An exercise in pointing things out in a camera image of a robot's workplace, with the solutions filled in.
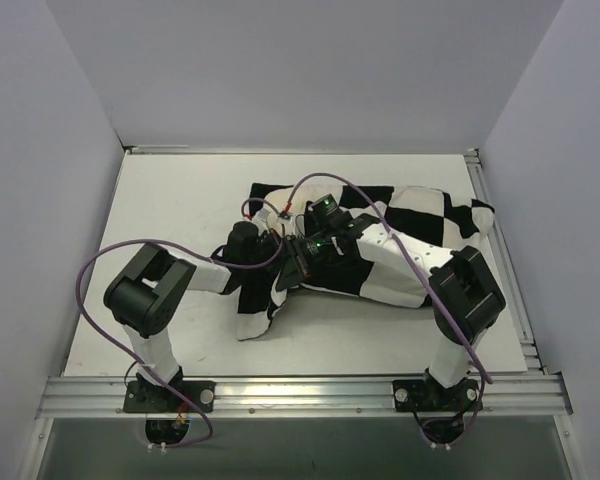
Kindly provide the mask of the black white checkered pillowcase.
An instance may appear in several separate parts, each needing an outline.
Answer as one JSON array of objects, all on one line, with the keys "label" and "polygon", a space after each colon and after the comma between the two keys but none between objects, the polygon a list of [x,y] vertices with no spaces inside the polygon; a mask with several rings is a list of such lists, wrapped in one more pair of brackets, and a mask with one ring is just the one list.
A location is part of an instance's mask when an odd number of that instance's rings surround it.
[{"label": "black white checkered pillowcase", "polygon": [[451,313],[469,342],[490,327],[505,302],[480,242],[494,208],[478,199],[423,187],[304,186],[283,215],[273,209],[289,194],[253,184],[262,202],[234,226],[226,252],[243,263],[272,264],[242,275],[236,337],[264,335],[296,289],[359,297],[406,308],[429,306],[443,333],[455,334]]}]

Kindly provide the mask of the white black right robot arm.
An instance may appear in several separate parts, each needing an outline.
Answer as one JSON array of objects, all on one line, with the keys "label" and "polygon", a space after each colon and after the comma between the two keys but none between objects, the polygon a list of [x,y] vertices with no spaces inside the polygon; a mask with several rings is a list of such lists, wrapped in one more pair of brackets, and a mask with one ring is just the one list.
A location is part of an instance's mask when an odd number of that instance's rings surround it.
[{"label": "white black right robot arm", "polygon": [[392,306],[416,308],[432,302],[441,339],[423,385],[426,402],[445,409],[459,397],[470,368],[492,380],[476,348],[504,310],[506,301],[481,252],[438,247],[392,230],[369,214],[344,214],[322,222],[317,233],[286,237],[285,260],[275,289],[306,285],[329,290],[344,282],[344,294]]}]

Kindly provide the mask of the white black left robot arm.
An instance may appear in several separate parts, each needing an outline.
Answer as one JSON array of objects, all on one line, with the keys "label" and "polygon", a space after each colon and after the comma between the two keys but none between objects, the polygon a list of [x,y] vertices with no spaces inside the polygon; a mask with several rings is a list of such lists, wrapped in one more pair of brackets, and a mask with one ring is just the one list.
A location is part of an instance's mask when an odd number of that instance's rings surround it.
[{"label": "white black left robot arm", "polygon": [[281,237],[248,221],[236,223],[225,244],[209,261],[177,258],[146,243],[104,294],[104,305],[127,333],[134,353],[160,377],[147,387],[146,398],[160,411],[182,399],[183,372],[172,351],[167,326],[187,291],[239,294],[236,338],[255,339],[270,327],[286,293],[277,293]]}]

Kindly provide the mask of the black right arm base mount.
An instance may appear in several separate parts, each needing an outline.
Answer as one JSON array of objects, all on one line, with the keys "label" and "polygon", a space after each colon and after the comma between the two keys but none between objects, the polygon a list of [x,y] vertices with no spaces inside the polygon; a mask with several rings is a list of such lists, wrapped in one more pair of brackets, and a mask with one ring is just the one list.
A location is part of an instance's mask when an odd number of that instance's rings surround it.
[{"label": "black right arm base mount", "polygon": [[442,387],[432,378],[396,379],[392,381],[394,409],[412,413],[466,413],[480,411],[479,382],[461,380],[450,388]]}]

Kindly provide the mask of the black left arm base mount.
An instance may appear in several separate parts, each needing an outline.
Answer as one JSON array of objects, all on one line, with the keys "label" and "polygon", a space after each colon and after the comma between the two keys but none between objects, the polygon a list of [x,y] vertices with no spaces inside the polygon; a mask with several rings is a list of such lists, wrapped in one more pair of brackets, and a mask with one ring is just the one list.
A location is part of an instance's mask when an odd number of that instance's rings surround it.
[{"label": "black left arm base mount", "polygon": [[[173,388],[204,413],[213,411],[216,383],[208,380],[179,380]],[[161,385],[140,377],[128,383],[122,411],[134,414],[177,413],[184,401]]]}]

